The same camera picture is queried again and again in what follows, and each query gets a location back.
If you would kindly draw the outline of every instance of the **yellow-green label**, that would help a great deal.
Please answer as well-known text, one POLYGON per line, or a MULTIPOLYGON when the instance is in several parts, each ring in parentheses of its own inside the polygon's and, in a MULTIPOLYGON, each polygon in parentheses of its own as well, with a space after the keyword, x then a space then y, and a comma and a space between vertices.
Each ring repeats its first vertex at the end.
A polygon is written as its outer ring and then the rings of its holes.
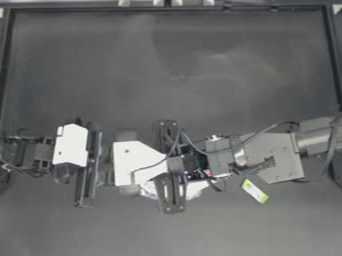
POLYGON ((262 192, 262 190, 252 184, 248 179, 244 179, 242 188, 260 204, 266 203, 268 195, 262 192))

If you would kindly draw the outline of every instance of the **wire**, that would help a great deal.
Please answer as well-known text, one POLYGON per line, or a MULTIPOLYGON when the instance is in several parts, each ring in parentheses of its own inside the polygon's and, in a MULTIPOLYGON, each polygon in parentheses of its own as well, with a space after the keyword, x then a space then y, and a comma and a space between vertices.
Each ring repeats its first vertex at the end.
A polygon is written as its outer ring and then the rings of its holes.
POLYGON ((248 168, 240 169, 234 164, 230 165, 230 168, 238 175, 256 175, 262 170, 275 166, 274 157, 266 158, 260 164, 256 164, 248 168))
POLYGON ((0 166, 2 169, 8 170, 8 171, 16 171, 19 173, 28 174, 33 178, 40 178, 47 174, 45 172, 37 173, 36 168, 33 166, 32 167, 24 167, 24 166, 17 167, 1 158, 0 158, 0 162, 2 163, 2 165, 0 166))
POLYGON ((226 190, 227 190, 226 178, 227 178, 227 177, 214 178, 214 177, 208 176, 204 171, 199 170, 199 172, 204 175, 206 181, 207 181, 207 183, 208 183, 208 186, 210 186, 216 192, 226 192, 226 190), (223 188, 219 188, 219 187, 216 186, 216 184, 212 182, 212 180, 222 180, 222 181, 223 181, 223 188))
POLYGON ((334 157, 334 153, 335 153, 336 136, 338 136, 338 128, 339 128, 340 121, 342 121, 342 113, 336 115, 331 123, 332 128, 330 132, 328 148, 327 148, 324 163, 323 163, 322 171, 319 175, 311 180, 298 179, 298 180, 294 180, 294 182, 308 183, 308 182, 316 181, 324 175, 334 157))
POLYGON ((133 170, 133 171, 131 172, 132 177, 133 177, 133 174, 135 174, 136 172, 156 167, 157 165, 160 165, 160 164, 168 159, 168 157, 172 155, 172 153, 173 153, 173 151, 175 151, 175 148, 176 148, 176 145, 177 145, 177 142, 179 142, 179 138, 180 138, 180 130, 177 130, 176 138, 175 138, 173 144, 172 144, 172 146, 171 146, 171 149, 169 149, 169 151, 168 151, 165 157, 164 157, 159 162, 156 162, 155 164, 148 165, 148 166, 145 166, 145 167, 141 167, 141 168, 133 170))
MULTIPOLYGON (((251 141, 254 141, 260 135, 263 135, 266 132, 268 132, 270 130, 278 128, 282 125, 296 125, 299 126, 299 123, 294 122, 294 121, 283 121, 279 122, 276 124, 272 124, 271 126, 268 126, 267 128, 264 128, 262 131, 259 131, 258 133, 252 134, 246 140, 242 141, 242 145, 246 146, 246 144, 248 144, 251 141)), ((224 153, 224 152, 230 152, 232 151, 232 147, 228 147, 226 149, 218 150, 218 151, 212 151, 212 152, 206 152, 202 149, 198 148, 198 146, 195 145, 194 141, 191 140, 190 136, 187 135, 184 129, 181 129, 181 135, 184 136, 188 144, 191 145, 191 147, 203 155, 208 156, 208 155, 214 155, 218 153, 224 153)))

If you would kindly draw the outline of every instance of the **cable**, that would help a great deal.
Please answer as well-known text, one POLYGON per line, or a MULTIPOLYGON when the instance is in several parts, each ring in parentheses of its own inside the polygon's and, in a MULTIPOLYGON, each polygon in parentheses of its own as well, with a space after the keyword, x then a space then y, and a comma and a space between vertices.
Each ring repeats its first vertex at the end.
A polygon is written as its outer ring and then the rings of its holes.
POLYGON ((172 153, 173 153, 173 151, 175 151, 179 138, 180 138, 180 130, 177 130, 176 138, 175 138, 173 144, 172 144, 172 146, 171 146, 171 149, 169 149, 169 151, 168 151, 165 157, 164 157, 159 162, 156 162, 155 164, 148 165, 148 166, 145 166, 145 167, 141 167, 141 168, 133 170, 133 171, 131 172, 132 177, 133 177, 133 174, 135 174, 136 172, 139 172, 139 171, 141 171, 141 170, 145 170, 145 169, 149 169, 149 168, 153 168, 155 166, 160 165, 160 164, 168 159, 168 157, 172 155, 172 153))
POLYGON ((16 171, 19 173, 24 173, 33 178, 40 178, 47 174, 45 172, 36 173, 35 172, 36 168, 33 166, 32 167, 23 167, 23 166, 17 167, 1 158, 0 158, 0 162, 2 163, 2 165, 0 166, 2 169, 8 170, 8 171, 16 171))
POLYGON ((262 170, 271 168, 275 166, 275 160, 274 157, 266 158, 264 161, 260 164, 256 164, 254 166, 250 166, 248 168, 240 169, 235 164, 230 165, 231 170, 238 175, 256 175, 262 170))
MULTIPOLYGON (((264 128, 262 131, 259 131, 258 133, 252 134, 246 140, 242 141, 242 145, 246 146, 246 144, 248 144, 251 141, 254 141, 262 134, 264 134, 266 132, 268 132, 270 130, 278 128, 279 126, 284 125, 284 124, 290 124, 290 125, 298 125, 299 124, 294 121, 283 121, 279 122, 276 124, 272 124, 271 126, 268 126, 267 128, 264 128)), ((191 147, 203 155, 208 156, 208 155, 214 155, 218 153, 224 153, 224 152, 230 152, 232 150, 232 148, 226 148, 214 152, 206 152, 202 149, 198 148, 198 146, 195 145, 194 141, 191 140, 191 138, 188 137, 184 129, 181 129, 181 135, 184 136, 188 144, 191 145, 191 147)))
POLYGON ((208 183, 208 186, 216 191, 216 192, 226 192, 227 190, 227 182, 226 182, 226 177, 222 177, 222 178, 214 178, 214 177, 210 177, 204 171, 199 170, 199 172, 204 175, 206 177, 206 181, 208 183), (222 180, 223 181, 223 188, 219 188, 216 186, 216 184, 212 182, 212 180, 222 180))
POLYGON ((328 148, 327 148, 324 163, 323 163, 322 171, 320 171, 319 175, 311 180, 298 179, 298 180, 294 180, 294 182, 308 183, 308 182, 316 181, 324 175, 324 173, 328 169, 332 157, 334 157, 334 153, 335 153, 336 135, 338 135, 338 128, 339 128, 340 121, 342 121, 342 113, 339 113, 336 115, 336 117, 331 123, 332 128, 331 128, 331 132, 330 132, 328 148))

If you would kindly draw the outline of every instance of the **label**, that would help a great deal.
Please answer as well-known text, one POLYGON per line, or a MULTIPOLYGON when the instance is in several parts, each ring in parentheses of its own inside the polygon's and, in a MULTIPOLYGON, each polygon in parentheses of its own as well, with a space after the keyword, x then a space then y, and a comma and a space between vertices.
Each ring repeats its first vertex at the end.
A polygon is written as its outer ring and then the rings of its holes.
POLYGON ((264 204, 268 196, 262 192, 262 190, 251 183, 248 179, 244 179, 242 183, 242 189, 254 197, 254 199, 264 204))

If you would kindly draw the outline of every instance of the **silver component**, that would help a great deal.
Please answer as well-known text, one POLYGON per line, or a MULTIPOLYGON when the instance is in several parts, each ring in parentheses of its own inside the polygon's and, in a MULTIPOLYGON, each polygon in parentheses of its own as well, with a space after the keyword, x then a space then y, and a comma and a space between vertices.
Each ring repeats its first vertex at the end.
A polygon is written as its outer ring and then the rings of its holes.
POLYGON ((129 7, 131 0, 119 0, 119 7, 129 7))
POLYGON ((203 0, 203 6, 215 6, 215 0, 203 0))
POLYGON ((274 157, 275 166, 258 173, 268 184, 304 177, 300 155, 294 149, 291 134, 287 133, 262 134, 258 139, 244 145, 248 165, 258 165, 264 158, 274 157))
POLYGON ((121 196, 139 196, 140 195, 140 186, 139 185, 120 186, 119 193, 121 196))
POLYGON ((212 134, 207 137, 207 141, 218 141, 223 139, 223 135, 220 134, 212 134))
POLYGON ((164 1, 163 0, 153 0, 153 6, 163 6, 164 1))
POLYGON ((183 6, 183 0, 171 0, 172 6, 183 6))
MULTIPOLYGON (((204 142, 206 152, 216 152, 231 147, 230 138, 219 140, 207 140, 204 142)), ((214 176, 227 174, 230 172, 228 164, 234 163, 235 158, 232 150, 226 150, 208 155, 208 166, 214 176)))
POLYGON ((243 147, 243 144, 242 144, 240 137, 239 136, 231 136, 230 137, 230 142, 231 142, 235 164, 236 164, 238 167, 243 167, 247 164, 247 158, 246 158, 244 147, 243 147))
POLYGON ((37 143, 35 150, 35 160, 51 162, 53 156, 53 148, 55 147, 52 145, 37 143))
POLYGON ((68 124, 57 129, 55 152, 52 164, 73 164, 80 167, 87 166, 88 151, 88 130, 76 125, 68 124))
POLYGON ((112 154, 116 186, 140 185, 167 172, 165 154, 139 141, 113 142, 112 154))

